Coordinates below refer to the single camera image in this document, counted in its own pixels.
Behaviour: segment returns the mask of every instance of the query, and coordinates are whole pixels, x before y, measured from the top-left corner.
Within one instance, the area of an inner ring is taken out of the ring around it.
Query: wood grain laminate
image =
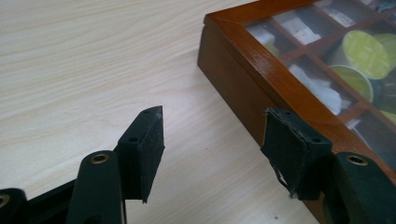
[[[0,189],[76,178],[163,105],[163,160],[128,223],[317,223],[196,65],[205,14],[248,2],[1,1]]]

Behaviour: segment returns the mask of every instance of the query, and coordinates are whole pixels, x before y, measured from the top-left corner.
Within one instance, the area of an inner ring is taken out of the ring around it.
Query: white table surface
[[[0,1],[0,189],[76,178],[163,105],[163,160],[128,223],[317,223],[196,65],[205,14],[248,2]]]

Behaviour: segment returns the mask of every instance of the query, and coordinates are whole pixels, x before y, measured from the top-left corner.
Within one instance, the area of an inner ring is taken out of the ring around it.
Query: wooden box frame
[[[349,115],[336,117],[330,112],[246,29],[247,24],[313,2],[257,1],[206,15],[198,65],[260,146],[265,128],[263,111],[270,106],[285,108],[329,138],[333,142],[333,153],[348,151],[367,156],[396,183],[395,172],[343,123]],[[351,94],[360,99],[356,92]],[[385,119],[369,104],[359,104],[355,110],[361,107],[368,107],[380,119]],[[321,203],[305,204],[324,223]]]

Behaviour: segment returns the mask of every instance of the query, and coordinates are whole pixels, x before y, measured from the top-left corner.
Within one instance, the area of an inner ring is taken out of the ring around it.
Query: brass grommet
[[[110,159],[110,157],[107,154],[102,153],[102,154],[92,156],[91,163],[100,164],[100,163],[108,161],[108,159]]]
[[[365,165],[369,164],[369,162],[367,160],[365,160],[359,156],[347,156],[346,159],[355,165],[365,166]]]
[[[11,197],[7,194],[0,194],[0,208],[4,207],[8,202]]]

